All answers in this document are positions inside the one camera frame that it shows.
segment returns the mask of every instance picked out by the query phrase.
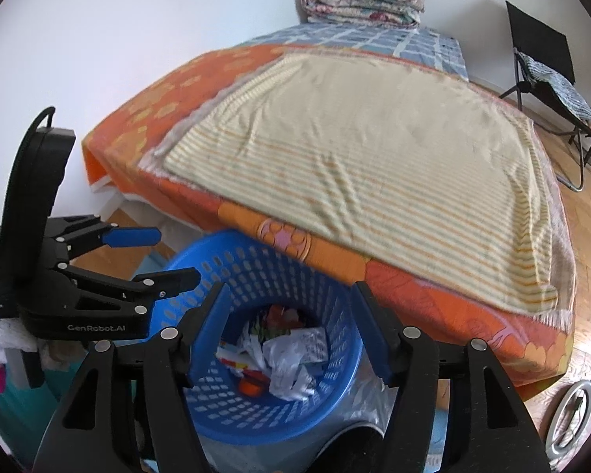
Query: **orange floral blanket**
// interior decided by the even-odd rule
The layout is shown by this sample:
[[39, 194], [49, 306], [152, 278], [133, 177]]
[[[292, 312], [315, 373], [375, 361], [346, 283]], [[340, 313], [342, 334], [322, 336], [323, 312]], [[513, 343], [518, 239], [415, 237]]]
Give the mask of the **orange floral blanket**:
[[208, 232], [235, 228], [346, 284], [366, 280], [378, 300], [393, 308], [404, 324], [416, 325], [440, 341], [462, 344], [474, 337], [486, 340], [516, 385], [537, 383], [526, 387], [526, 396], [547, 387], [548, 379], [564, 373], [573, 343], [569, 333], [469, 300], [296, 229], [288, 222], [139, 168], [145, 153], [157, 146], [177, 122], [238, 77], [254, 72], [282, 53], [284, 47], [276, 45], [206, 53], [129, 100], [83, 140], [93, 189], [113, 184], [122, 193], [139, 197]]

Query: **blue laundry basket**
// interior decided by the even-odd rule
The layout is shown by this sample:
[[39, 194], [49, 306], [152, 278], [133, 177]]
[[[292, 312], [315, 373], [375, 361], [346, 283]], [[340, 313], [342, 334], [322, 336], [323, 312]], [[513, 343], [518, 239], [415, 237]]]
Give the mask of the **blue laundry basket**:
[[176, 325], [198, 306], [214, 282], [226, 282], [233, 306], [223, 336], [236, 342], [260, 308], [277, 303], [302, 309], [326, 329], [329, 361], [315, 393], [286, 402], [265, 393], [249, 398], [238, 379], [213, 359], [186, 401], [197, 432], [232, 445], [264, 445], [298, 436], [318, 424], [344, 396], [361, 358], [361, 338], [350, 312], [348, 289], [328, 276], [237, 231], [209, 235], [177, 255], [168, 269], [194, 266], [202, 282], [194, 291], [156, 303], [151, 335]]

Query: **blue plaid sheet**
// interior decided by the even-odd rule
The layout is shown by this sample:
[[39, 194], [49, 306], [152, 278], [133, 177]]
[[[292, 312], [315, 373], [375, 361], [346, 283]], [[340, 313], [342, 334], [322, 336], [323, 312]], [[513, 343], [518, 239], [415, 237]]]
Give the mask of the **blue plaid sheet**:
[[382, 53], [456, 74], [468, 81], [459, 42], [429, 28], [413, 30], [345, 24], [305, 23], [256, 37], [245, 46], [312, 45]]

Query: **beige blanket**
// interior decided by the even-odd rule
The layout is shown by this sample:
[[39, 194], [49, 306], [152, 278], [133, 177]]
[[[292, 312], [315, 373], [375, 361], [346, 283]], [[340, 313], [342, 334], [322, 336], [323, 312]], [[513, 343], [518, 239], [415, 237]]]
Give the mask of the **beige blanket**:
[[224, 197], [527, 315], [556, 306], [531, 122], [409, 63], [289, 53], [165, 167]]

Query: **white wall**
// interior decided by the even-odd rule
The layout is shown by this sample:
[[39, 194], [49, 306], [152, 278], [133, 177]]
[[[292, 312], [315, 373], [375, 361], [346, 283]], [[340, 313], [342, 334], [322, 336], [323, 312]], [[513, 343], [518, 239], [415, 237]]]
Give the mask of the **white wall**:
[[[0, 215], [21, 137], [46, 106], [82, 138], [178, 65], [298, 23], [294, 0], [4, 0], [0, 6]], [[55, 214], [97, 212], [76, 145]]]
[[[471, 80], [494, 90], [514, 85], [506, 0], [426, 0], [423, 23], [459, 40]], [[576, 87], [591, 104], [591, 18], [578, 0], [509, 0], [567, 36]], [[566, 121], [534, 98], [526, 105], [558, 126]]]

